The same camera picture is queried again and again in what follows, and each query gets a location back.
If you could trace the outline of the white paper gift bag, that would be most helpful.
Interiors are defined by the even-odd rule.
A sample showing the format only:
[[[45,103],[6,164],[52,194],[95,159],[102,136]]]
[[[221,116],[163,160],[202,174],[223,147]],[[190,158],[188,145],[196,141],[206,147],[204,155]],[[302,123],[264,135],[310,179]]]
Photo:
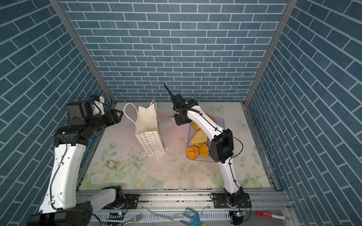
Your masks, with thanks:
[[[126,108],[132,106],[137,118],[131,119],[127,115]],[[135,136],[142,146],[147,156],[156,156],[165,153],[165,146],[162,139],[160,124],[157,118],[157,105],[153,100],[148,107],[136,107],[132,103],[127,103],[123,107],[123,114],[135,125]]]

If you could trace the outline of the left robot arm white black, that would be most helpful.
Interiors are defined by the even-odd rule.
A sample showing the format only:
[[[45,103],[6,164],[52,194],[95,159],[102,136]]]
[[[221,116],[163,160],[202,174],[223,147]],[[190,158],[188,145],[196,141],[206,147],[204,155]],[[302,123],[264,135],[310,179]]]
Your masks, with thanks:
[[[123,112],[111,109],[95,115],[90,108],[69,110],[68,123],[54,135],[54,165],[39,213],[30,215],[28,226],[86,226],[107,205],[122,208],[125,196],[120,186],[109,186],[81,204],[76,200],[80,164],[90,137],[121,121]]]

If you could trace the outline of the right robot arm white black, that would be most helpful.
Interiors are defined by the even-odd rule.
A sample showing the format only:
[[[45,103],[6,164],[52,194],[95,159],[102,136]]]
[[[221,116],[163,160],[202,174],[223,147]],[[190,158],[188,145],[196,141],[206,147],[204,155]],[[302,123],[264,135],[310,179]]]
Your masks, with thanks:
[[[196,123],[210,140],[209,156],[218,163],[223,182],[225,199],[232,208],[241,207],[251,208],[249,194],[244,192],[242,186],[237,180],[233,164],[234,136],[232,132],[225,130],[217,123],[213,122],[200,106],[195,105],[191,108],[174,107],[174,115],[177,125],[183,125],[187,122]]]

